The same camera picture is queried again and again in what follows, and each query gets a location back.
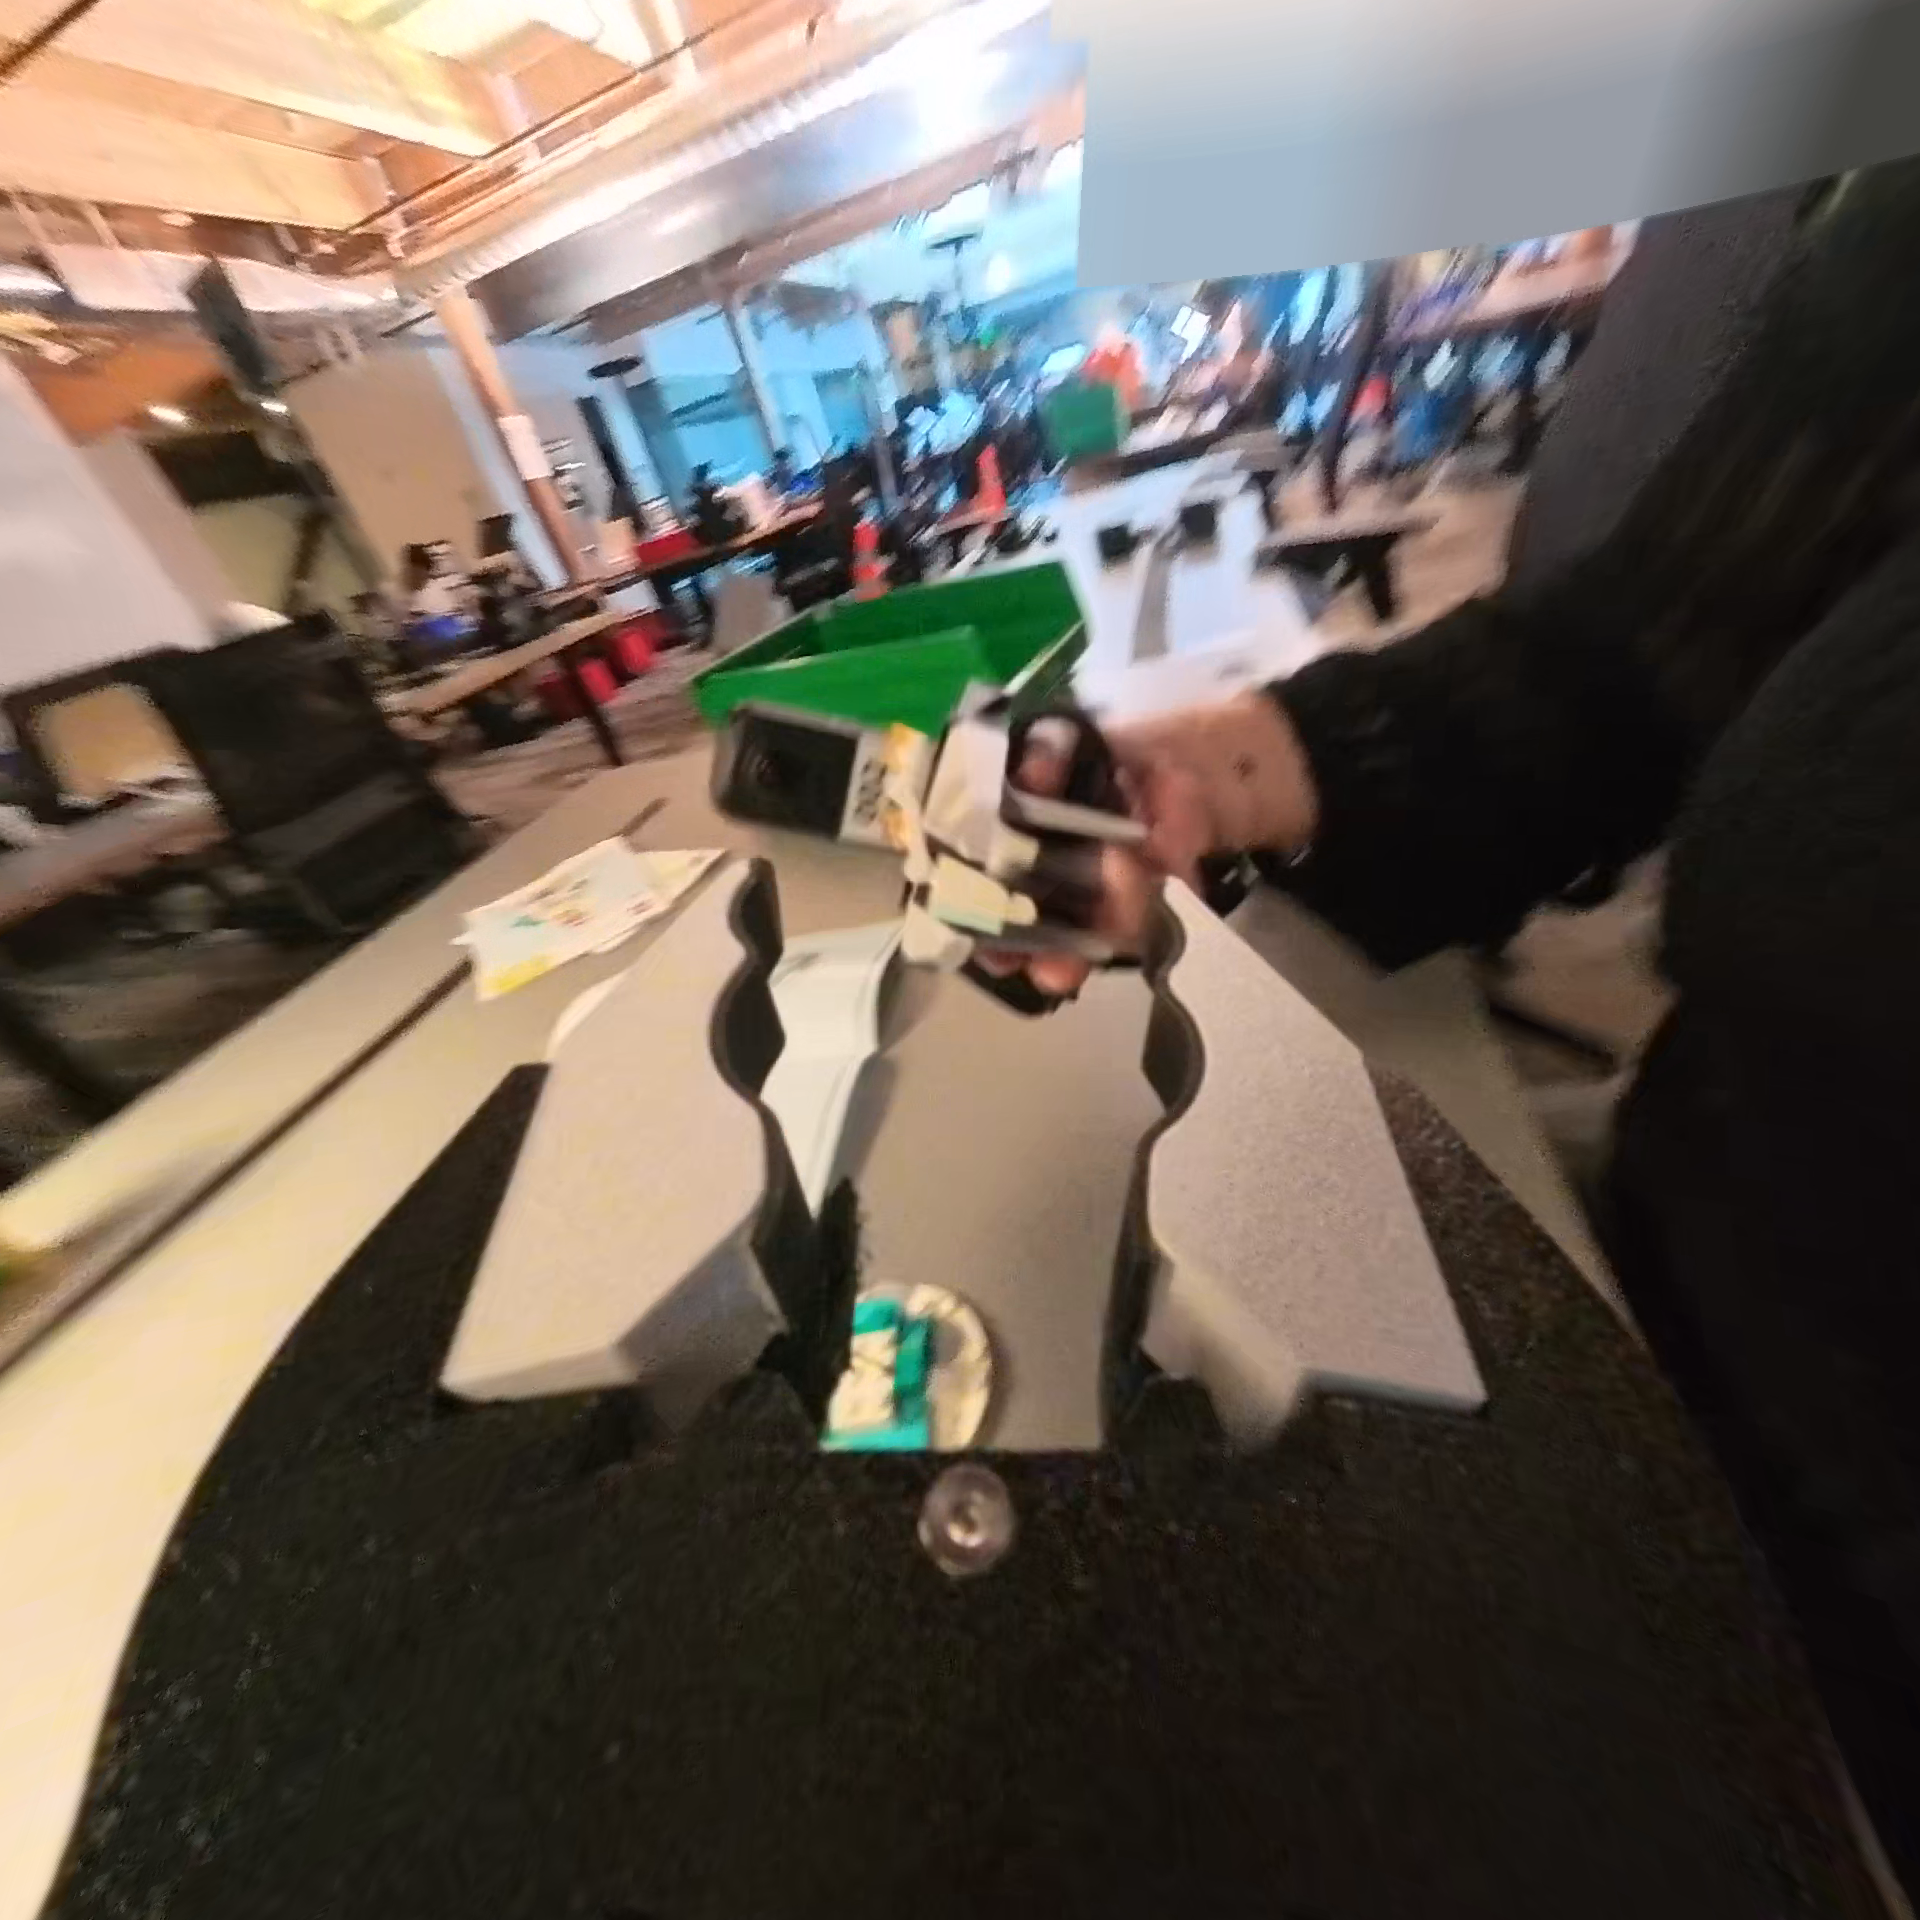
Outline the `printed paper leaflets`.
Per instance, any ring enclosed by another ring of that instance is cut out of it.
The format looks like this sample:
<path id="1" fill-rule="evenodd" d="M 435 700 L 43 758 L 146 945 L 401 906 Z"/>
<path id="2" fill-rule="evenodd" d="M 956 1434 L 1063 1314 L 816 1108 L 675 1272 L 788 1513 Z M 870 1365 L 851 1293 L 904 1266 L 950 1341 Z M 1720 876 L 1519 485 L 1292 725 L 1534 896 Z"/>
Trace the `printed paper leaflets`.
<path id="1" fill-rule="evenodd" d="M 724 857 L 721 847 L 652 853 L 608 837 L 464 912 L 456 944 L 476 998 L 505 998 L 576 960 L 625 945 L 673 914 Z"/>

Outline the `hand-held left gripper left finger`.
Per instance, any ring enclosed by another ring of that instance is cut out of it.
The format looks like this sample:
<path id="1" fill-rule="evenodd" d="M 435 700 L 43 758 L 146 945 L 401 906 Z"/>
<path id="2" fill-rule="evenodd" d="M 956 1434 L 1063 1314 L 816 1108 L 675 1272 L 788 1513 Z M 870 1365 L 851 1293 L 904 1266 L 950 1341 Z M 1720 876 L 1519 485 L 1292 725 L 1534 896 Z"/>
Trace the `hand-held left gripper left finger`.
<path id="1" fill-rule="evenodd" d="M 441 1362 L 486 1406 L 634 1390 L 667 1428 L 769 1370 L 814 1428 L 848 1356 L 852 1202 L 814 1217 L 762 1087 L 778 871 L 734 857 L 544 1066 Z"/>

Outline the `round white teal lego base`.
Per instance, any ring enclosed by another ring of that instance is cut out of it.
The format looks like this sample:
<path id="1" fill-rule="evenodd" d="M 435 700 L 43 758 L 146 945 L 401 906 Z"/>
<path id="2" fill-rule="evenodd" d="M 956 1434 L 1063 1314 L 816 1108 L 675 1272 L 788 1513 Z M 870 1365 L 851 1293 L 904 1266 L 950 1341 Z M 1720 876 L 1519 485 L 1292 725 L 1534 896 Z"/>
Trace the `round white teal lego base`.
<path id="1" fill-rule="evenodd" d="M 990 1426 L 996 1346 L 971 1301 L 937 1285 L 855 1296 L 848 1362 L 833 1390 L 827 1453 L 958 1453 Z"/>

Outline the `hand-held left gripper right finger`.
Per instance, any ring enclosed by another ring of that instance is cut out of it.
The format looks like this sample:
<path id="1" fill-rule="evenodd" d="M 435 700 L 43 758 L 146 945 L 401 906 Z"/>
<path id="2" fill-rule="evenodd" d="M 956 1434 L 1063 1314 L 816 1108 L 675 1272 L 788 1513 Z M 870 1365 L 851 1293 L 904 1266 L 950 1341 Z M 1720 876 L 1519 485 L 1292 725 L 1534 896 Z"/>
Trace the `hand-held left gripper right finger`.
<path id="1" fill-rule="evenodd" d="M 1199 896 L 1142 961 L 1143 1076 L 1103 1336 L 1107 1434 L 1195 1385 L 1238 1449 L 1322 1399 L 1484 1409 L 1472 1344 L 1361 1048 Z"/>

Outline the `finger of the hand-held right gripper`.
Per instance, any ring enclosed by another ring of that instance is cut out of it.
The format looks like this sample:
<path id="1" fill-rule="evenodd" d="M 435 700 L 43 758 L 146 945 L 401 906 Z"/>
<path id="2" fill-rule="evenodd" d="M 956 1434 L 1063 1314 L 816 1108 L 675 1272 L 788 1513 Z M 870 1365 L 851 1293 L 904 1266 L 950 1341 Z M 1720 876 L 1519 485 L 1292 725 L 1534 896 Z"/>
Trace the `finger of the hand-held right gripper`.
<path id="1" fill-rule="evenodd" d="M 762 1103 L 814 1217 L 870 1162 L 906 1073 L 908 1038 L 964 985 L 898 949 L 896 920 L 812 933 L 784 949 L 774 975 L 784 1044 Z"/>

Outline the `green plastic bin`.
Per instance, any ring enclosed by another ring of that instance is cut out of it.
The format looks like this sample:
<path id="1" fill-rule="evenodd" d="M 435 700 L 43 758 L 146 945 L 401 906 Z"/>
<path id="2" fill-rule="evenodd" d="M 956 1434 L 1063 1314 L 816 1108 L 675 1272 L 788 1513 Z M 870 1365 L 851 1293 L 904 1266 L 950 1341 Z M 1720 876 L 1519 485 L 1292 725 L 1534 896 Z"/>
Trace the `green plastic bin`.
<path id="1" fill-rule="evenodd" d="M 1068 566 L 986 566 L 794 615 L 699 671 L 691 700 L 710 729 L 769 704 L 932 735 L 971 688 L 1023 704 L 1068 690 L 1086 648 Z"/>

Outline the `person's right hand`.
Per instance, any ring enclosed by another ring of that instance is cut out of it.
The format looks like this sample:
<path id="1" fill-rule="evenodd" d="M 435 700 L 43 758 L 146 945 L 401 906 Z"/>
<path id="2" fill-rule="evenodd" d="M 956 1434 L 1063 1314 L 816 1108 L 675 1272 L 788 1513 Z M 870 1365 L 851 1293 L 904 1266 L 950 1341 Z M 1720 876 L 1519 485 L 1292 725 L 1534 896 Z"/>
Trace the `person's right hand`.
<path id="1" fill-rule="evenodd" d="M 1302 857 L 1319 826 L 1305 745 L 1267 690 L 1142 714 L 1105 718 L 1135 846 L 1105 847 L 1092 933 L 1137 958 L 1178 882 L 1203 896 L 1211 877 L 1256 857 Z"/>

